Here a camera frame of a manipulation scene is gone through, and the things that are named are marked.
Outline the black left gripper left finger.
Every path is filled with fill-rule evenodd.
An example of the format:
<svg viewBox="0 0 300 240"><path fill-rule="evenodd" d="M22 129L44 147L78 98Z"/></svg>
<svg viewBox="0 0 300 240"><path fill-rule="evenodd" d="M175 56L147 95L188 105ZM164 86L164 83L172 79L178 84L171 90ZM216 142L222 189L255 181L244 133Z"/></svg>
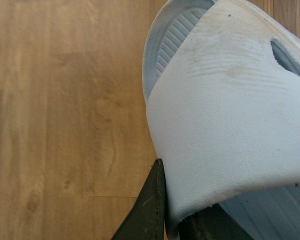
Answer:
<svg viewBox="0 0 300 240"><path fill-rule="evenodd" d="M113 240L163 240L165 234L166 178L163 161L157 158L136 201Z"/></svg>

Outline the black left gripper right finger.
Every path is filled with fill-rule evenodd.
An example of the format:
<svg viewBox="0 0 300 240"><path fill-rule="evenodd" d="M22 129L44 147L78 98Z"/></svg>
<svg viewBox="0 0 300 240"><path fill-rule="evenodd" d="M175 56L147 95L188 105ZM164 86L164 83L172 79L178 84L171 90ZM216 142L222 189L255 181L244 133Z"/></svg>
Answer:
<svg viewBox="0 0 300 240"><path fill-rule="evenodd" d="M178 225L181 240L251 240L252 237L217 203Z"/></svg>

